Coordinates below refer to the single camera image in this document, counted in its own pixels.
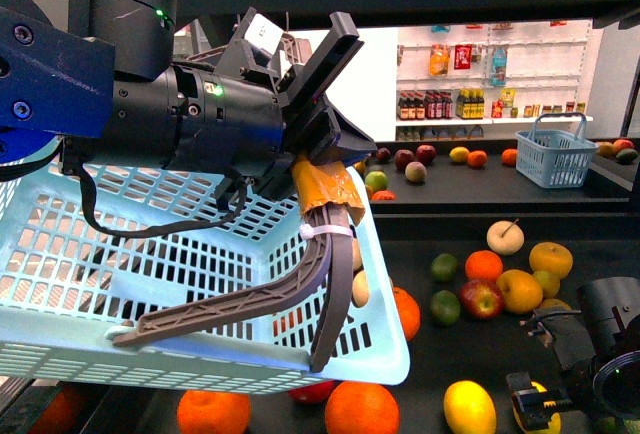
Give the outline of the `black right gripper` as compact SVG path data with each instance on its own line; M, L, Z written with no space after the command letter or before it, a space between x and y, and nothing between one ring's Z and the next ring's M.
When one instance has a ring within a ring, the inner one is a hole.
M563 372L576 364L589 363L595 350L587 329L579 320L580 310L549 307L534 309L519 322L529 337L535 338L555 355ZM554 416L573 411L574 402L564 388L540 391L527 372L506 376L517 423L523 430L549 430Z

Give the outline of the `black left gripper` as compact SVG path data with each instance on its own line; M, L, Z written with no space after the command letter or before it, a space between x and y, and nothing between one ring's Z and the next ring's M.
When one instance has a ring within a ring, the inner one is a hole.
M180 65L152 82L117 81L103 163L237 173L253 179L256 194L284 199L294 191L293 157L284 151L304 152L312 164L364 160L375 142L326 94L363 42L350 14L334 12L330 20L306 64L277 85L279 106L268 87Z

